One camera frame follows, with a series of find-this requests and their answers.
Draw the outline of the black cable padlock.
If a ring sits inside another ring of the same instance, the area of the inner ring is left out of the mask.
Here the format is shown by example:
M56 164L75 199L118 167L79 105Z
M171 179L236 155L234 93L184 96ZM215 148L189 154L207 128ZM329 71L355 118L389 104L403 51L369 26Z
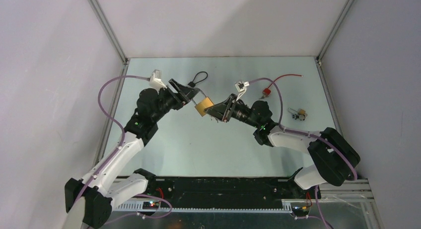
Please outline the black cable padlock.
M200 71L195 74L193 79L188 83L190 87L196 87L199 83L205 81L208 78L209 74L206 71Z

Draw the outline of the large brass padlock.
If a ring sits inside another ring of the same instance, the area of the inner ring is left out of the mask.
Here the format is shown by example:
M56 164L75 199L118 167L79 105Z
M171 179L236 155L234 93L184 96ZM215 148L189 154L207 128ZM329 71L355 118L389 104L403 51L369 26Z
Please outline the large brass padlock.
M214 103L212 100L200 89L199 93L204 97L200 102L196 102L194 99L192 99L196 111L199 113L201 117L204 117L206 113L206 109L209 107L214 106Z

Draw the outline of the silver key with ring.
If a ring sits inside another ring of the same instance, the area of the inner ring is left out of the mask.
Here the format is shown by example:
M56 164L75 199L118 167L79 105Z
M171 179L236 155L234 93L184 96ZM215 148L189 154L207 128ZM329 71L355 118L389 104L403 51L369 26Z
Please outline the silver key with ring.
M210 118L210 120L211 120L211 121L215 121L215 122L217 122L217 123L219 123L219 122L220 122L220 120L219 120L217 117L215 117L215 116L211 115L209 112L206 112L206 116L208 116L208 117Z

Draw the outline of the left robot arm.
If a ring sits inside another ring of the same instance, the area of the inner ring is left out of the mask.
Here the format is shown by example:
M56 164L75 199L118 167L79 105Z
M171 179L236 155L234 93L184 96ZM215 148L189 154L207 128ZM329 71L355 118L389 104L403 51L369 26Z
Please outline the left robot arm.
M152 78L148 81L150 87L139 93L137 106L126 126L119 125L122 134L115 148L81 179L71 178L65 184L68 215L63 228L79 229L87 225L98 229L130 198L140 194L155 195L157 184L145 173L134 172L122 182L114 181L155 135L159 120L171 110L179 110L191 102L200 89L173 79L169 81L170 86Z

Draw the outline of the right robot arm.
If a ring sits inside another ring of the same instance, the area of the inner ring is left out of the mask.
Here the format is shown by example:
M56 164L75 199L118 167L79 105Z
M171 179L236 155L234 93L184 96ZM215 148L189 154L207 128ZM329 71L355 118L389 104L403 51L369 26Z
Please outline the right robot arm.
M312 165L297 170L289 184L289 193L302 198L310 188L328 183L341 186L346 180L357 180L356 166L359 154L334 128L306 132L287 128L272 119L265 101L255 101L248 107L231 94L225 101L204 109L204 112L221 122L236 119L255 128L255 140L260 145L288 148L307 154Z

